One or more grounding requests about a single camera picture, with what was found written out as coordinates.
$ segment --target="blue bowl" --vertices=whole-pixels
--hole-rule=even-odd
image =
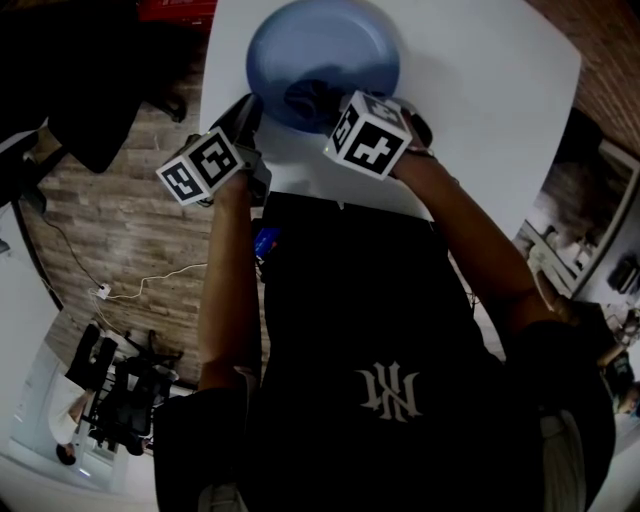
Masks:
[[[274,12],[249,45],[247,78],[265,113],[285,126],[318,133],[284,102],[287,88],[305,79],[345,92],[392,96],[400,57],[385,21],[364,3],[299,0]]]

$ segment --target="wrist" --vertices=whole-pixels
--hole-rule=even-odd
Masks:
[[[405,153],[395,165],[393,174],[400,181],[409,185],[409,182],[416,178],[424,179],[427,175],[442,171],[446,172],[435,158]]]
[[[218,210],[236,209],[251,203],[249,178],[244,172],[238,172],[222,185],[214,194],[214,204]]]

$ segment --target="white cord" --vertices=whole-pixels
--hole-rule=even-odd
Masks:
[[[207,266],[206,263],[198,263],[196,265],[188,265],[188,266],[186,266],[184,268],[181,268],[180,270],[175,270],[173,272],[170,272],[166,276],[145,277],[145,278],[142,279],[142,281],[140,281],[140,290],[135,295],[113,295],[113,296],[112,295],[107,295],[106,298],[108,300],[114,300],[114,299],[136,299],[136,298],[140,297],[140,295],[142,295],[142,289],[144,287],[144,282],[145,281],[151,281],[152,279],[167,279],[168,277],[171,277],[171,276],[176,275],[176,274],[180,274],[181,272],[184,272],[185,270],[189,270],[190,268],[206,267],[206,266]],[[99,295],[97,293],[93,293],[93,295],[95,295],[96,297],[99,297]]]
[[[87,292],[89,293],[89,299],[91,299],[91,302],[93,304],[94,309],[96,310],[96,312],[98,313],[98,315],[100,315],[100,318],[102,318],[102,320],[104,321],[105,324],[107,324],[109,327],[111,327],[117,334],[119,334],[120,336],[122,336],[122,332],[115,328],[113,326],[113,324],[111,324],[111,322],[109,322],[109,320],[107,320],[104,315],[102,314],[102,310],[100,309],[100,306],[98,306],[98,303],[96,302],[95,297],[98,296],[98,294],[95,292],[95,290],[87,290]]]

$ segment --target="white table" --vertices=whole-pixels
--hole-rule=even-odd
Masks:
[[[200,131],[249,92],[245,60],[255,30],[287,0],[220,0],[202,90]],[[395,26],[396,95],[434,132],[439,160],[509,237],[540,190],[569,115],[580,54],[522,0],[372,0]],[[268,118],[256,137],[290,192],[428,218],[395,180],[378,182],[322,155],[323,137]]]

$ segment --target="black chair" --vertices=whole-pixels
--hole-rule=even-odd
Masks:
[[[137,382],[130,386],[130,378]],[[89,421],[99,442],[110,439],[133,455],[141,455],[141,440],[151,433],[153,410],[169,398],[173,381],[158,372],[149,360],[133,357],[116,365],[116,379]]]

